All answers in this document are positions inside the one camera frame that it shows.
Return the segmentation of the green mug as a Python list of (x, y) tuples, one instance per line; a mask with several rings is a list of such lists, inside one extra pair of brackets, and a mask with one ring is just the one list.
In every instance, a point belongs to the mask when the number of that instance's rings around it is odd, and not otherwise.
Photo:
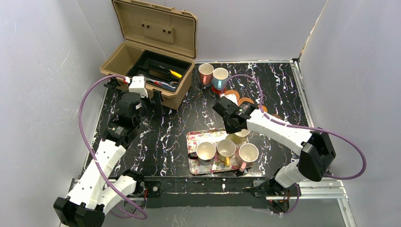
[(235, 144), (242, 144), (247, 142), (250, 131), (242, 129), (240, 132), (235, 132), (226, 136), (226, 139), (233, 141)]

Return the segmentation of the light wood coaster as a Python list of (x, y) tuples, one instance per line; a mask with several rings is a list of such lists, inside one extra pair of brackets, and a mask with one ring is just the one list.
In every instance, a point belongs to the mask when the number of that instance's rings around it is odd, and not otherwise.
[(243, 103), (251, 103), (254, 104), (254, 101), (248, 97), (242, 97), (240, 99), (238, 99), (238, 105), (242, 105)]

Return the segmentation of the orange wood coaster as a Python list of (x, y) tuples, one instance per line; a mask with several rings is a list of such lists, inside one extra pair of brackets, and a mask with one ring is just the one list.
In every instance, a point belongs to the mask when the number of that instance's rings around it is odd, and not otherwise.
[(239, 95), (239, 93), (237, 92), (237, 91), (235, 91), (235, 90), (227, 90), (225, 93), (224, 93), (224, 95), (235, 95), (235, 97), (236, 97), (236, 100), (238, 101), (239, 99), (240, 99), (240, 95)]

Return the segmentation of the orange printed coaster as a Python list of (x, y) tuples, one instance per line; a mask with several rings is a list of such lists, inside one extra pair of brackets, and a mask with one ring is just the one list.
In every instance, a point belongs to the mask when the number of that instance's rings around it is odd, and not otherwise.
[(268, 110), (267, 110), (267, 107), (265, 107), (264, 105), (258, 105), (258, 108), (262, 108), (262, 110), (264, 111), (264, 112), (267, 112)]

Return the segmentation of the red coaster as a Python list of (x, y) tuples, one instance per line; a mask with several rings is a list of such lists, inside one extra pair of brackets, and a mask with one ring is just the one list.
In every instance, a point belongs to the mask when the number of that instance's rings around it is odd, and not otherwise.
[(227, 88), (223, 88), (222, 90), (217, 90), (214, 86), (211, 86), (211, 90), (214, 93), (216, 93), (218, 95), (221, 95), (221, 94), (224, 94), (227, 91)]

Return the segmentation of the dark walnut wooden coaster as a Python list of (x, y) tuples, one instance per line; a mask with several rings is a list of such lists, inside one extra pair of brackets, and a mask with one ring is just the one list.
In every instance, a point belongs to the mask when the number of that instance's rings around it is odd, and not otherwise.
[(280, 119), (280, 120), (283, 120), (279, 115), (277, 115), (277, 114), (271, 114), (271, 116), (273, 116), (273, 117), (275, 117), (275, 118), (278, 118), (278, 119)]

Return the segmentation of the floral rectangular tray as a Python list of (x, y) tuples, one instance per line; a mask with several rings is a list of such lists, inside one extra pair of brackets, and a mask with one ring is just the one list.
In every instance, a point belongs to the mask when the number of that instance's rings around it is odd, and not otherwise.
[[(195, 152), (197, 146), (202, 142), (210, 142), (214, 146), (217, 146), (217, 144), (224, 139), (234, 141), (235, 136), (232, 134), (227, 134), (223, 128), (189, 132), (186, 135), (188, 153)], [(218, 159), (217, 155), (215, 155), (215, 157), (206, 165), (202, 165), (201, 162), (196, 159), (188, 159), (190, 173), (192, 175), (208, 175), (239, 170), (240, 165), (238, 163), (238, 151), (241, 145), (247, 142), (248, 139), (245, 139), (244, 142), (235, 144), (236, 151), (234, 156), (230, 158), (229, 167), (225, 166), (224, 163)]]

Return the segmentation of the light blue mug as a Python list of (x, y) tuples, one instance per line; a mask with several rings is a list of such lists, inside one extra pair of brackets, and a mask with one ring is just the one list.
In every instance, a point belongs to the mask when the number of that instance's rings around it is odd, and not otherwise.
[(225, 68), (216, 68), (212, 73), (212, 85), (213, 87), (221, 91), (223, 89), (224, 84), (227, 82), (229, 77), (229, 72)]

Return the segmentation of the pink mug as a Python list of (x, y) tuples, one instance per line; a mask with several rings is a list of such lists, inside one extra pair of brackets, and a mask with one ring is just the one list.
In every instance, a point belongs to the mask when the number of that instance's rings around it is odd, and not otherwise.
[(239, 164), (239, 171), (244, 172), (246, 168), (253, 166), (254, 162), (259, 156), (258, 148), (251, 143), (243, 144), (238, 151), (237, 161)]
[(209, 63), (201, 64), (198, 67), (200, 84), (209, 87), (212, 84), (214, 67)]

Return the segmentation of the tan plastic toolbox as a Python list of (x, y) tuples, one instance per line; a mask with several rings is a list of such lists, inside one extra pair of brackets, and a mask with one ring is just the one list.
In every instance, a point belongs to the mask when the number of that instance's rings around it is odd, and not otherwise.
[(186, 10), (138, 0), (114, 0), (112, 3), (125, 41), (100, 66), (101, 73), (126, 76), (144, 51), (188, 61), (190, 69), (175, 92), (146, 85), (148, 92), (153, 89), (161, 91), (163, 106), (179, 109), (192, 85), (192, 70), (197, 56), (197, 17)]

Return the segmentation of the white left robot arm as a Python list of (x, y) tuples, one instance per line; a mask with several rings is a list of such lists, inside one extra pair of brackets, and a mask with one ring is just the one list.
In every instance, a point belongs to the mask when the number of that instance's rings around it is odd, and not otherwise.
[(91, 152), (91, 163), (67, 196), (54, 202), (53, 207), (63, 225), (100, 227), (106, 214), (135, 192), (137, 184), (143, 180), (140, 172), (127, 170), (114, 183), (108, 178), (137, 136), (143, 119), (161, 113), (161, 92), (153, 90), (151, 94), (152, 97), (135, 92), (123, 93), (97, 150)]

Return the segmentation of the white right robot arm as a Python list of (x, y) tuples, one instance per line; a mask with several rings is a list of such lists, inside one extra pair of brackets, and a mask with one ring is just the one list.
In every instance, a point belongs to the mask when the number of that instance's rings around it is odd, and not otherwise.
[(319, 182), (336, 157), (327, 133), (319, 129), (300, 129), (264, 112), (256, 104), (243, 102), (237, 105), (224, 96), (213, 105), (213, 110), (222, 117), (227, 133), (243, 129), (257, 132), (279, 142), (299, 157), (279, 168), (268, 182), (251, 188), (251, 191), (261, 188), (274, 194), (304, 180)]

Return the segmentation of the silver wrench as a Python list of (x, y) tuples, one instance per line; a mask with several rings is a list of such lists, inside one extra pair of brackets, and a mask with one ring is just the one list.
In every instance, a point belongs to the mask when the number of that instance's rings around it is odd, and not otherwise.
[(146, 77), (146, 80), (153, 82), (154, 84), (160, 85), (160, 86), (167, 86), (167, 87), (171, 87), (172, 89), (176, 88), (178, 86), (178, 82), (176, 81), (172, 81), (172, 82), (163, 82), (163, 81), (158, 81), (158, 80), (154, 80), (151, 78)]

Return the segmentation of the yellow mug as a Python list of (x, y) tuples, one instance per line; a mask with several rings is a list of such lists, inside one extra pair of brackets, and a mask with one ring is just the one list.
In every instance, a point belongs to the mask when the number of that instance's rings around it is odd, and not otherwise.
[(232, 140), (224, 139), (217, 144), (218, 159), (224, 163), (224, 166), (230, 167), (231, 157), (235, 154), (236, 145)]

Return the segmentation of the black mug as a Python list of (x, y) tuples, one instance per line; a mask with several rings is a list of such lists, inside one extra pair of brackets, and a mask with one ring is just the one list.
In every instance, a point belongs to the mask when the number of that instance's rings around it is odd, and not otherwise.
[(189, 162), (196, 162), (201, 166), (208, 165), (216, 155), (216, 147), (211, 142), (201, 142), (188, 153)]

